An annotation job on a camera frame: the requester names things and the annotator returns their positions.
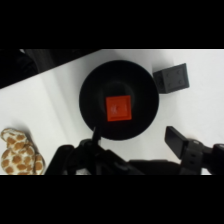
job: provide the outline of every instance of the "red square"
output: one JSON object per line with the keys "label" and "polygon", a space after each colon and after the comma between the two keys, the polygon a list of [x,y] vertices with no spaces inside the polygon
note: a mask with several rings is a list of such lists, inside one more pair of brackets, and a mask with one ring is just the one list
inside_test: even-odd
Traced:
{"label": "red square", "polygon": [[107,120],[125,121],[131,120],[131,96],[108,97],[107,102]]}

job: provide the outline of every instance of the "black base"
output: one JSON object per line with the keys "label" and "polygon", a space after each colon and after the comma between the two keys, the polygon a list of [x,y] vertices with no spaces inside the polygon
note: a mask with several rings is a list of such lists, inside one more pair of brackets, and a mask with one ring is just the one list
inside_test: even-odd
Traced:
{"label": "black base", "polygon": [[[131,96],[132,120],[107,121],[106,97]],[[144,132],[153,122],[159,95],[152,76],[141,66],[128,61],[113,61],[95,69],[84,82],[80,110],[91,130],[111,140],[127,140]]]}

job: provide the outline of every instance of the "white table surface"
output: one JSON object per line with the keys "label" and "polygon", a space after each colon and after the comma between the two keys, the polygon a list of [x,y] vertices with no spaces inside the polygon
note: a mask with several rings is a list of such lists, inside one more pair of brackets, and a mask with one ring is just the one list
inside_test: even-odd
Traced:
{"label": "white table surface", "polygon": [[[48,166],[59,146],[78,146],[81,140],[91,138],[79,110],[81,86],[94,68],[118,59],[136,62],[151,74],[187,63],[191,87],[160,95],[157,117],[142,135],[122,142],[103,139],[103,148],[125,160],[179,162],[164,142],[166,126],[174,126],[207,146],[224,142],[224,50],[101,50],[1,89],[0,131],[30,132]],[[6,144],[0,140],[0,155],[5,150]]]}

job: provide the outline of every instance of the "dark background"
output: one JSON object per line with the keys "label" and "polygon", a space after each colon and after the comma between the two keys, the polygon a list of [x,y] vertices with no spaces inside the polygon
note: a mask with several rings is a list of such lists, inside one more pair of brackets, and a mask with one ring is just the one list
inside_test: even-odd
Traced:
{"label": "dark background", "polygon": [[0,88],[100,49],[0,49]]}

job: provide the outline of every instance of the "black block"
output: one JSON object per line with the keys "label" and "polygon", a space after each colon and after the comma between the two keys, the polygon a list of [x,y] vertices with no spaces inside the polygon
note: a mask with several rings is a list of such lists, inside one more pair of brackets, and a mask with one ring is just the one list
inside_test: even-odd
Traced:
{"label": "black block", "polygon": [[164,69],[153,74],[159,93],[171,93],[189,88],[187,64]]}

